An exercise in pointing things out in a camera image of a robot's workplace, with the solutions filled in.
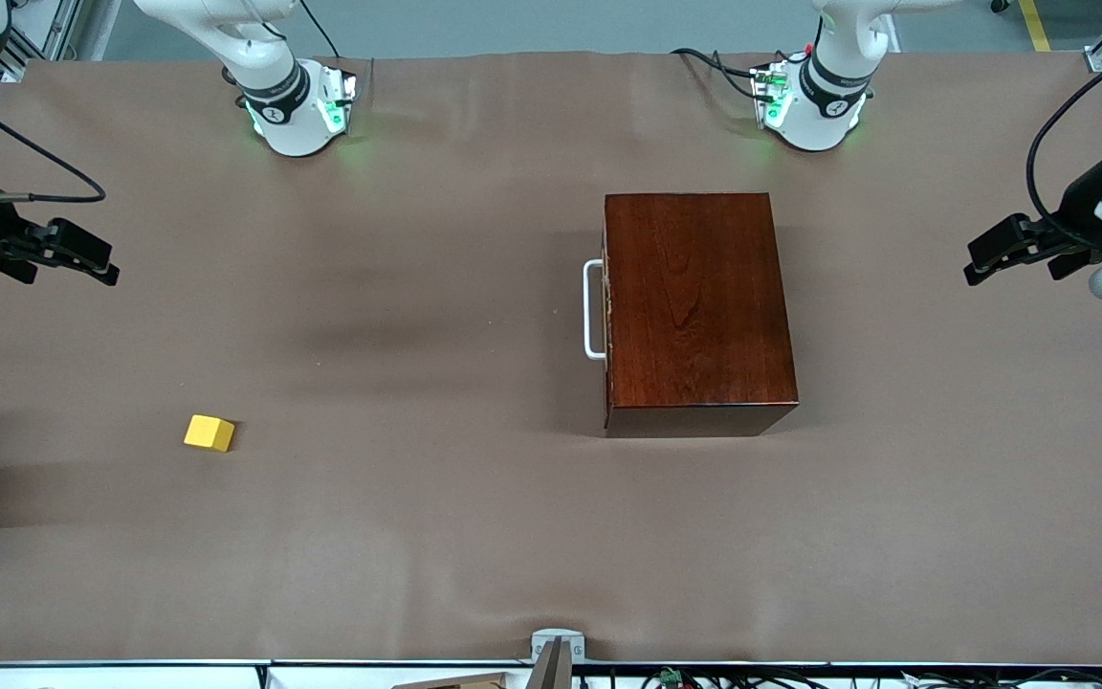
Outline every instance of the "metal handle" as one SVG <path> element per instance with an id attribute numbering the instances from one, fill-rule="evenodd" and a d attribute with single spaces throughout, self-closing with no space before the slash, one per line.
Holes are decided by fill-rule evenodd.
<path id="1" fill-rule="evenodd" d="M 593 258 L 591 261 L 585 261 L 585 267 L 581 269 L 581 309 L 584 314 L 584 331 L 585 331 L 585 356 L 594 359 L 595 362 L 606 360 L 606 352 L 595 352 L 594 351 L 594 336 L 591 333 L 591 320 L 590 319 L 590 269 L 599 269 L 603 267 L 603 260 L 601 258 Z"/>

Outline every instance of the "yellow cube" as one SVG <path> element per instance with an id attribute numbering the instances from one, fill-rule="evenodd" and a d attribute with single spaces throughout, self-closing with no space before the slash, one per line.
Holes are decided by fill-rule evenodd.
<path id="1" fill-rule="evenodd" d="M 236 431 L 236 427 L 227 420 L 193 415 L 190 419 L 190 429 L 185 431 L 185 444 L 226 453 L 228 444 L 233 441 L 233 431 Z"/>

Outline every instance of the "wood grain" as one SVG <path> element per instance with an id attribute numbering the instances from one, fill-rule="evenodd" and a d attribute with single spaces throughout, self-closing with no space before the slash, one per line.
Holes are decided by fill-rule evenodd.
<path id="1" fill-rule="evenodd" d="M 750 423 L 717 410 L 726 423 L 713 427 L 705 411 L 673 415 L 690 420 L 666 427 L 670 435 L 731 435 L 760 432 L 797 403 L 766 193 L 607 196 L 606 271 L 609 434 L 628 434 L 624 419 L 634 416 L 622 409 L 743 407 Z M 659 434 L 659 424 L 639 434 Z"/>

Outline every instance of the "black cable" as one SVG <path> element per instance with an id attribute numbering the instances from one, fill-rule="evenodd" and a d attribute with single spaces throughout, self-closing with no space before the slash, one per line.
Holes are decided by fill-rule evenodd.
<path id="1" fill-rule="evenodd" d="M 726 65 L 722 65 L 721 61 L 714 62 L 713 57 L 709 57 L 704 53 L 701 53 L 700 51 L 694 51 L 694 49 L 691 49 L 691 47 L 680 47 L 680 49 L 678 49 L 678 51 L 670 51 L 670 54 L 671 55 L 690 55 L 691 57 L 695 57 L 696 61 L 704 62 L 705 65 L 707 65 L 710 67 L 713 67 L 713 69 L 725 71 L 725 73 L 730 73 L 730 74 L 732 74 L 734 76 L 747 76 L 747 77 L 750 76 L 749 71 L 742 71 L 739 68 L 735 68 L 735 67 L 730 67 L 730 66 L 726 66 Z"/>
<path id="2" fill-rule="evenodd" d="M 785 679 L 787 679 L 788 681 L 800 681 L 800 683 L 808 685 L 808 686 L 813 686 L 813 688 L 818 688 L 819 686 L 822 686 L 822 685 L 817 683 L 817 681 L 810 681 L 809 679 L 806 679 L 804 677 L 801 678 L 801 679 L 790 679 L 790 678 L 785 678 Z M 754 686 L 760 686 L 760 685 L 765 683 L 765 681 L 766 681 L 766 683 L 779 686 L 779 688 L 781 688 L 781 689 L 799 689 L 799 688 L 797 688 L 797 686 L 792 686 L 792 685 L 788 683 L 788 681 L 785 681 L 784 679 L 778 679 L 778 678 L 775 678 L 775 677 L 756 677 L 756 680 L 757 680 L 756 685 L 754 685 Z"/>
<path id="3" fill-rule="evenodd" d="M 799 671 L 781 670 L 781 668 L 773 668 L 773 667 L 760 668 L 760 670 L 765 674 L 765 676 L 779 677 L 781 679 L 797 681 L 797 683 L 799 685 L 809 686 L 810 689 L 828 689 L 827 686 L 819 685 L 818 681 L 809 679 L 804 675 L 801 675 Z"/>
<path id="4" fill-rule="evenodd" d="M 818 47 L 819 40 L 822 39 L 822 37 L 823 37 L 823 14 L 819 14 L 819 26 L 815 26 L 815 30 L 814 30 L 814 42 L 810 43 L 810 51 L 813 52 L 814 49 Z M 793 57 L 788 56 L 784 52 L 778 51 L 777 52 L 777 56 L 779 58 L 782 58 L 782 61 L 785 61 L 785 62 L 790 62 L 790 64 L 792 64 L 792 65 L 801 65 L 802 62 L 809 61 L 810 53 L 803 54 L 801 57 L 795 60 Z"/>
<path id="5" fill-rule="evenodd" d="M 726 67 L 725 65 L 722 64 L 721 53 L 713 51 L 713 58 L 714 61 L 716 61 L 717 65 L 722 66 L 722 76 L 725 77 L 725 82 L 730 82 L 730 86 L 734 87 L 734 90 L 742 93 L 744 96 L 750 98 L 752 100 L 760 100 L 763 101 L 763 104 L 770 104 L 774 100 L 774 97 L 771 96 L 765 96 L 761 95 L 761 93 L 753 93 L 750 90 L 746 90 L 746 88 L 739 86 L 738 83 L 734 82 L 734 77 L 730 75 L 730 67 Z M 743 74 L 747 78 L 750 78 L 750 73 L 741 73 L 741 74 Z"/>
<path id="6" fill-rule="evenodd" d="M 975 681 L 968 681 L 965 679 L 957 679 L 954 677 L 947 677 L 944 675 L 938 675 L 934 671 L 927 671 L 923 675 L 918 676 L 918 688 L 919 689 L 975 689 L 980 683 Z"/>
<path id="7" fill-rule="evenodd" d="M 321 25 L 321 22 L 317 21 L 317 18 L 314 17 L 314 12 L 309 9 L 309 3 L 305 3 L 305 0 L 301 0 L 301 8 L 305 9 L 305 13 L 309 14 L 310 21 L 314 22 L 314 26 L 317 26 L 317 31 L 320 31 L 323 39 L 325 39 L 325 43 L 329 44 L 331 51 L 334 52 L 334 58 L 336 58 L 336 61 L 342 61 L 343 56 L 337 53 L 337 47 L 334 47 L 333 40 L 329 40 L 329 35 L 325 33 L 324 28 Z"/>
<path id="8" fill-rule="evenodd" d="M 240 86 L 240 84 L 236 83 L 236 77 L 233 76 L 233 73 L 230 73 L 230 71 L 228 71 L 228 65 L 224 65 L 223 67 L 219 68 L 219 76 L 223 77 L 224 82 L 227 82 L 228 84 L 233 84 L 233 86 Z M 236 96 L 236 100 L 234 100 L 234 105 L 236 105 L 237 108 L 244 108 L 245 107 L 245 95 L 244 95 L 244 93 L 241 93 L 241 95 L 239 95 L 239 96 Z"/>
<path id="9" fill-rule="evenodd" d="M 683 686 L 687 686 L 688 689 L 704 689 L 704 686 L 690 671 L 679 671 L 678 675 L 683 678 Z"/>
<path id="10" fill-rule="evenodd" d="M 1027 679 L 1020 679 L 1019 681 L 1006 681 L 1006 683 L 998 686 L 1004 686 L 1004 688 L 1015 689 L 1018 688 L 1018 686 L 1028 683 L 1028 681 L 1040 681 L 1041 679 L 1045 679 L 1045 677 L 1048 677 L 1050 675 L 1062 675 L 1066 676 L 1066 679 L 1072 677 L 1076 679 L 1081 679 L 1083 681 L 1093 681 L 1093 683 L 1102 686 L 1102 677 L 1091 675 L 1088 671 L 1069 670 L 1069 668 L 1063 668 L 1063 667 L 1055 667 L 1052 668 L 1052 670 L 1038 671 L 1036 672 L 1036 675 L 1033 675 Z"/>
<path id="11" fill-rule="evenodd" d="M 39 144 L 33 143 L 32 140 L 28 139 L 26 136 L 20 134 L 19 131 L 11 129 L 11 127 L 6 126 L 0 121 L 0 129 L 3 130 L 11 139 L 17 140 L 19 143 L 25 144 L 29 149 L 33 149 L 34 152 L 40 153 L 61 169 L 68 171 L 68 173 L 83 180 L 85 184 L 90 186 L 95 191 L 95 195 L 91 196 L 64 196 L 56 195 L 56 193 L 28 193 L 28 200 L 30 201 L 48 201 L 53 204 L 96 204 L 97 201 L 105 201 L 105 187 L 97 184 L 95 179 L 83 174 L 82 171 L 76 169 L 75 165 L 67 163 L 57 155 L 50 153 L 46 149 L 41 148 Z"/>
<path id="12" fill-rule="evenodd" d="M 767 683 L 767 685 L 776 685 L 776 686 L 779 686 L 779 688 L 781 688 L 781 689 L 799 689 L 799 688 L 797 688 L 797 686 L 788 685 L 788 683 L 785 683 L 785 681 L 781 681 L 781 680 L 775 679 L 775 678 L 770 678 L 770 677 L 756 677 L 756 680 L 754 680 L 754 681 L 750 681 L 749 678 L 726 677 L 726 679 L 730 680 L 731 685 L 734 685 L 734 686 L 732 686 L 731 689 L 739 689 L 739 688 L 741 689 L 756 689 L 757 686 L 765 685 L 765 683 Z"/>
<path id="13" fill-rule="evenodd" d="M 1099 249 L 1096 245 L 1094 245 L 1091 240 L 1085 239 L 1083 236 L 1076 235 L 1074 232 L 1063 227 L 1062 223 L 1055 218 L 1054 214 L 1048 212 L 1048 208 L 1045 208 L 1045 202 L 1040 200 L 1040 191 L 1036 189 L 1036 153 L 1040 151 L 1040 141 L 1045 140 L 1045 134 L 1048 134 L 1049 130 L 1054 129 L 1055 123 L 1062 118 L 1063 114 L 1068 112 L 1071 106 L 1074 106 L 1080 98 L 1088 95 L 1092 88 L 1099 86 L 1101 83 L 1102 73 L 1099 73 L 1096 77 L 1092 78 L 1089 83 L 1083 84 L 1083 88 L 1079 88 L 1079 90 L 1074 91 L 1074 95 L 1068 97 L 1066 104 L 1062 104 L 1062 106 L 1057 109 L 1057 112 L 1054 112 L 1052 117 L 1048 118 L 1048 121 L 1045 122 L 1045 127 L 1040 127 L 1040 131 L 1036 134 L 1036 139 L 1031 142 L 1031 148 L 1027 150 L 1027 196 L 1031 197 L 1031 205 L 1036 207 L 1036 213 L 1040 214 L 1040 218 L 1044 218 L 1046 223 L 1050 224 L 1055 230 L 1062 233 L 1062 235 L 1073 244 L 1077 244 L 1079 247 L 1083 247 L 1085 249 L 1094 250 Z"/>
<path id="14" fill-rule="evenodd" d="M 271 22 L 262 22 L 262 28 L 267 31 L 267 33 L 269 33 L 272 36 L 276 36 L 276 39 L 288 40 L 287 35 L 283 35 L 279 33 L 279 31 L 274 30 L 274 26 L 271 25 Z"/>

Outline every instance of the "brown table surface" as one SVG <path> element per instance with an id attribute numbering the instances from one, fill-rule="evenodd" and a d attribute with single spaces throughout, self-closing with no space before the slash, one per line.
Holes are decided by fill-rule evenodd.
<path id="1" fill-rule="evenodd" d="M 963 283 L 1079 54 L 894 55 L 791 151 L 674 56 L 377 62 L 284 160 L 219 66 L 36 64 L 0 117 L 109 189 L 117 288 L 0 278 L 0 659 L 1102 663 L 1102 302 Z M 1040 153 L 1102 157 L 1102 87 Z M 0 134 L 0 186 L 79 192 Z M 801 407 L 601 438 L 579 271 L 614 192 L 773 195 Z M 233 453 L 181 445 L 240 420 Z"/>

